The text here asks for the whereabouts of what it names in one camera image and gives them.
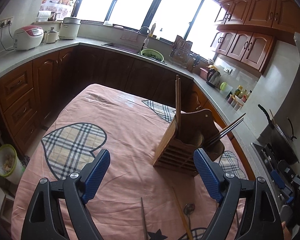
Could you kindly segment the person's right hand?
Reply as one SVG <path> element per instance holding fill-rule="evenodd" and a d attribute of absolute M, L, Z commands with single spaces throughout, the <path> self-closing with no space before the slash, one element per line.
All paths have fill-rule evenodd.
<path fill-rule="evenodd" d="M 292 239 L 292 233 L 288 230 L 285 221 L 282 222 L 282 229 L 283 229 L 284 240 L 291 240 Z"/>

